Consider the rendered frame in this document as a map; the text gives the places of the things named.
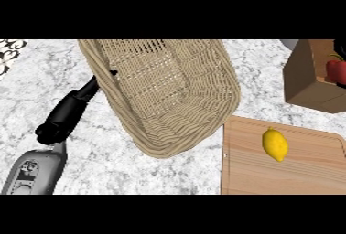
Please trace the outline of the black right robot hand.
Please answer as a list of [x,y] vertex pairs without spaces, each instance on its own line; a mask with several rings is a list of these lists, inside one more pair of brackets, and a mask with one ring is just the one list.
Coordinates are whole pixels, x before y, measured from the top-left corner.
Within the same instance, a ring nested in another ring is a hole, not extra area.
[[346,39],[334,40],[334,51],[340,55],[340,57],[346,60]]

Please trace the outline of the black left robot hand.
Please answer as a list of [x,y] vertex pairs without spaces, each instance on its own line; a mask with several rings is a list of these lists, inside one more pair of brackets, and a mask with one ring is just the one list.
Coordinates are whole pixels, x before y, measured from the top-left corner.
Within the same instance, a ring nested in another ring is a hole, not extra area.
[[92,76],[85,87],[73,90],[59,101],[45,123],[36,130],[37,140],[42,144],[49,145],[67,140],[98,90],[96,76]]

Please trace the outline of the red bell pepper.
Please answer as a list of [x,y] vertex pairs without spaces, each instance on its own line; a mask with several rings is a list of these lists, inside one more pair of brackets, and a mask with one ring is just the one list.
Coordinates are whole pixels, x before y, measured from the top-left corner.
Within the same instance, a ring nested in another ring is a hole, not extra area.
[[326,64],[327,77],[336,83],[346,85],[346,60],[339,54],[331,54],[331,57],[337,59]]

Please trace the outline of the brown cardboard box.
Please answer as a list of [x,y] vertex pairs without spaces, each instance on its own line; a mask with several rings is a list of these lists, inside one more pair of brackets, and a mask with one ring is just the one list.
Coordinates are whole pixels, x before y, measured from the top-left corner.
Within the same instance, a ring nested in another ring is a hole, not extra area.
[[346,89],[327,78],[326,64],[333,58],[333,39],[300,39],[284,74],[286,102],[321,112],[346,112]]

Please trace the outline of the wooden cutting board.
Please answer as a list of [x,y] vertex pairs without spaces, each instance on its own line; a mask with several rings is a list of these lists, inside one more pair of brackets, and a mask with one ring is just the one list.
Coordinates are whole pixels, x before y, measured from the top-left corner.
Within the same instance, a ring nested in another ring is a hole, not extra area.
[[[278,162],[262,134],[275,128],[290,150]],[[334,133],[232,116],[224,127],[224,194],[346,194],[346,140]]]

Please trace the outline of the black and white patterned cloth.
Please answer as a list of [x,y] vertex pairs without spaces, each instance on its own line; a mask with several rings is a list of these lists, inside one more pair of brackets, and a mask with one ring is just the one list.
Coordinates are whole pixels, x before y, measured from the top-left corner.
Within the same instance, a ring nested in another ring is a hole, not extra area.
[[27,41],[24,39],[0,39],[0,77],[8,73],[25,45]]

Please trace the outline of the tan wicker basket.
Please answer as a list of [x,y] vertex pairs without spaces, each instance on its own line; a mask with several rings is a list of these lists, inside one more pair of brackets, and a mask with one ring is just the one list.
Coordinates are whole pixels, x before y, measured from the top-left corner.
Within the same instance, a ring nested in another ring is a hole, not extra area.
[[139,150],[167,158],[228,121],[241,87],[219,39],[82,39],[110,107]]

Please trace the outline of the yellow lemon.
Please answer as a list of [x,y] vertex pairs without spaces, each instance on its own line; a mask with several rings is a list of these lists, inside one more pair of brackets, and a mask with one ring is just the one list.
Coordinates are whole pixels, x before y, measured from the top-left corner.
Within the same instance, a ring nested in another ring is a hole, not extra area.
[[289,153],[289,142],[283,133],[272,127],[268,128],[262,135],[262,148],[278,162],[284,161]]

